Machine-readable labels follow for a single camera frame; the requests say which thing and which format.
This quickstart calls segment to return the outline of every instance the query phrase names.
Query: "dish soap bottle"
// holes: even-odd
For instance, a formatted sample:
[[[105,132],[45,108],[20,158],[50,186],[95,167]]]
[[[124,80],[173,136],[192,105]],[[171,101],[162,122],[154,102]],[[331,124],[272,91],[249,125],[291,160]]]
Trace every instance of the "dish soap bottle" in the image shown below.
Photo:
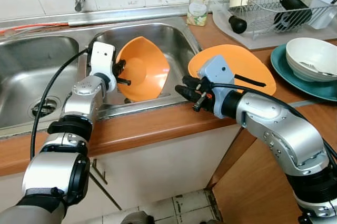
[[[211,0],[190,0],[187,24],[205,26]]]

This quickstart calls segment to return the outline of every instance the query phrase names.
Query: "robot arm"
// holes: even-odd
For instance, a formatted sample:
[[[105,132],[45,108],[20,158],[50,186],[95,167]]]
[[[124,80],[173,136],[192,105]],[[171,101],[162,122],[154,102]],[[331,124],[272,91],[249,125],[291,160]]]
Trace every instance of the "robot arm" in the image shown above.
[[[59,121],[28,165],[22,184],[24,197],[0,214],[0,223],[58,224],[67,208],[86,195],[90,160],[88,142],[98,108],[107,91],[116,87],[112,74],[114,46],[94,43],[92,71],[70,93]]]
[[[204,107],[218,118],[235,118],[269,147],[303,212],[299,223],[337,223],[336,176],[319,132],[304,118],[264,96],[221,87],[234,83],[221,55],[207,61],[198,76],[185,76],[187,87],[176,86],[177,92],[195,102],[196,111]]]

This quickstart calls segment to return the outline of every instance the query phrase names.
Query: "dish drying rack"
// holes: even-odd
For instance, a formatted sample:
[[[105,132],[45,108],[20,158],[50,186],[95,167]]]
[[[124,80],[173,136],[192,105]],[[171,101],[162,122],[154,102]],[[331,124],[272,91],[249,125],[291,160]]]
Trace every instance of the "dish drying rack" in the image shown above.
[[[228,8],[229,1],[230,0],[223,0],[222,7],[247,22],[246,33],[250,33],[253,40],[263,34],[290,31],[300,32],[304,25],[317,20],[322,14],[328,11],[329,8],[337,8],[337,5],[330,5],[285,10],[280,0],[248,0],[248,5]],[[307,6],[311,3],[311,0],[301,1]]]

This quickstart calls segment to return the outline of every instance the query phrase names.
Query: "white bowl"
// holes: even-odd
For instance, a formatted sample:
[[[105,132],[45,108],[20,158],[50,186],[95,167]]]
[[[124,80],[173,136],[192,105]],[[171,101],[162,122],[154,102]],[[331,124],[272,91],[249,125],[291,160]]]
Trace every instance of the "white bowl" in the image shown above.
[[[337,46],[328,42],[300,37],[290,40],[286,44],[286,60],[298,78],[313,82],[328,82],[337,80]]]

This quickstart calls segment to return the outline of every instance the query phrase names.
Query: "stainless steel sink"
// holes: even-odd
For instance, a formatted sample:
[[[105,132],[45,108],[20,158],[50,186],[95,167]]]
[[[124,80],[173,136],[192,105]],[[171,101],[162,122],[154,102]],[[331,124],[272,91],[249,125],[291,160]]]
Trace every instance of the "stainless steel sink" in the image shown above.
[[[106,105],[101,108],[100,117],[134,113],[136,111],[158,108],[185,101],[177,94],[174,87],[181,83],[181,79],[184,75],[188,74],[188,63],[196,51],[187,40],[187,37],[177,27],[166,23],[139,23],[130,26],[116,27],[97,34],[93,42],[99,41],[112,44],[116,47],[116,54],[118,54],[127,42],[139,36],[147,38],[158,46],[170,65],[170,72],[164,88],[158,98],[137,103],[132,103],[119,91],[112,93],[107,99],[107,103],[112,106]]]
[[[98,113],[111,118],[185,102],[174,86],[187,74],[190,59],[201,48],[180,17],[118,23],[55,32],[32,33],[16,40],[0,39],[0,137],[30,131],[43,90],[51,76],[69,57],[93,41],[110,43],[116,53],[131,39],[144,36],[156,44],[170,64],[170,73],[157,99],[129,103],[121,93],[109,94]],[[56,120],[71,86],[88,72],[83,55],[56,81],[45,104],[39,129]]]
[[[51,36],[0,43],[0,128],[34,120],[41,95],[59,66],[78,52],[69,37]],[[77,64],[67,67],[52,87],[43,120],[56,119],[76,81]]]

